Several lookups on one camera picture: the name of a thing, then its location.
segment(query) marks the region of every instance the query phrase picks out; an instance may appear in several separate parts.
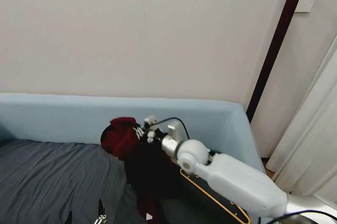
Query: gray bedsheet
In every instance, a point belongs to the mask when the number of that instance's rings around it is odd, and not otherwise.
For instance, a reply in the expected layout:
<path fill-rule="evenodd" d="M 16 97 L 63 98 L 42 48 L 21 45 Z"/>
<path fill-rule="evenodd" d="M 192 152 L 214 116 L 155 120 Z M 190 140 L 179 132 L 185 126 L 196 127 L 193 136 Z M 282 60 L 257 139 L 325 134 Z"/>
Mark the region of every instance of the gray bedsheet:
<path fill-rule="evenodd" d="M 102 199 L 111 224 L 124 186 L 123 163 L 100 145 L 0 142 L 0 223 L 64 223 L 69 211 L 94 223 Z"/>
<path fill-rule="evenodd" d="M 170 224 L 235 223 L 181 177 L 182 194 L 162 199 Z M 124 164 L 100 145 L 0 141 L 0 223 L 93 224 L 102 199 L 108 224 L 144 224 Z"/>

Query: black cable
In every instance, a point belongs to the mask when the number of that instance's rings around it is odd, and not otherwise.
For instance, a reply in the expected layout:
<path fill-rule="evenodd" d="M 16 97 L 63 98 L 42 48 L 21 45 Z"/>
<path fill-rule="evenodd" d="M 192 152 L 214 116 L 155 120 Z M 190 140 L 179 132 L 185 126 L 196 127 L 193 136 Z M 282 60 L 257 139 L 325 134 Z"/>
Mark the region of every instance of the black cable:
<path fill-rule="evenodd" d="M 177 117 L 170 117 L 170 118 L 167 118 L 167 119 L 165 119 L 165 120 L 156 122 L 156 123 L 151 124 L 151 125 L 158 125 L 158 124 L 164 123 L 164 122 L 169 121 L 169 120 L 179 120 L 179 121 L 183 124 L 183 127 L 184 127 L 184 129 L 185 129 L 185 133 L 186 133 L 186 135 L 187 135 L 187 138 L 190 139 L 189 133 L 188 133 L 186 127 L 185 127 L 184 122 L 183 122 L 181 119 L 177 118 Z"/>
<path fill-rule="evenodd" d="M 335 216 L 333 216 L 333 215 L 331 215 L 331 214 L 329 214 L 327 212 L 322 212 L 322 211 L 318 211 L 318 210 L 304 210 L 304 211 L 292 212 L 292 213 L 288 213 L 287 215 L 280 216 L 278 218 L 275 218 L 275 219 L 269 221 L 267 224 L 274 224 L 275 222 L 284 220 L 284 219 L 289 218 L 289 217 L 294 216 L 294 215 L 299 215 L 301 213 L 306 213 L 306 212 L 320 213 L 322 215 L 329 216 L 331 219 L 337 221 L 337 217 L 335 217 Z"/>

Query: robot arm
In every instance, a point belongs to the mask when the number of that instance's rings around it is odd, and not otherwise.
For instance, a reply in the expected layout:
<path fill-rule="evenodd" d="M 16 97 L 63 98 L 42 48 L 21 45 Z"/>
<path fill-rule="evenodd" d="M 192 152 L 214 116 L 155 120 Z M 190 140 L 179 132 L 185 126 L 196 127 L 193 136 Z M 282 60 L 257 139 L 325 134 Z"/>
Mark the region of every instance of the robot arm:
<path fill-rule="evenodd" d="M 154 117 L 145 120 L 151 128 Z M 174 121 L 161 141 L 162 150 L 187 173 L 197 174 L 223 197 L 260 217 L 280 217 L 301 210 L 320 210 L 337 216 L 337 206 L 315 196 L 297 197 L 282 191 L 266 174 L 227 154 L 210 156 L 209 150 L 198 140 L 184 141 L 182 125 Z M 336 223 L 320 214 L 303 214 L 318 223 Z"/>
<path fill-rule="evenodd" d="M 248 212 L 260 217 L 285 214 L 287 195 L 266 174 L 227 154 L 215 154 L 206 165 L 207 155 L 207 148 L 200 141 L 189 140 L 179 147 L 177 162 L 183 170 L 197 174 L 214 191 Z"/>

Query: floor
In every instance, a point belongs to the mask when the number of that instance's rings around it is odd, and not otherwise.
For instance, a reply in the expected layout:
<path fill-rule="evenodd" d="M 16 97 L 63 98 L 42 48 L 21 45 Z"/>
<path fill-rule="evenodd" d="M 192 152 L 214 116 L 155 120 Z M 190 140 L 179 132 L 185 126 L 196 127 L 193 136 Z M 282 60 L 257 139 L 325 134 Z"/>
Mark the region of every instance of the floor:
<path fill-rule="evenodd" d="M 267 168 L 265 167 L 266 164 L 267 164 L 266 162 L 263 163 L 265 173 L 267 174 L 268 177 L 272 178 L 272 176 L 273 176 L 275 173 L 272 172 L 271 170 L 267 169 Z"/>

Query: red cloth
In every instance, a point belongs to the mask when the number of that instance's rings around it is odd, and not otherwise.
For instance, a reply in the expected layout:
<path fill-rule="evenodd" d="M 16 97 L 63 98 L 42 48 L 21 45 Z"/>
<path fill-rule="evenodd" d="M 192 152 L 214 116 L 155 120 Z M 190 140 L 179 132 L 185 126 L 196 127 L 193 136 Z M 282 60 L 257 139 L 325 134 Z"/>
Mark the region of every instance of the red cloth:
<path fill-rule="evenodd" d="M 111 130 L 106 130 L 106 136 L 101 137 L 102 148 L 125 161 L 132 151 L 139 145 L 139 139 L 134 128 L 138 128 L 134 118 L 120 117 L 110 121 Z"/>
<path fill-rule="evenodd" d="M 134 118 L 117 118 L 110 122 L 101 136 L 103 149 L 123 160 L 128 183 L 137 193 L 137 208 L 147 223 L 167 223 L 159 199 L 179 194 L 179 172 L 160 145 L 141 143 Z"/>

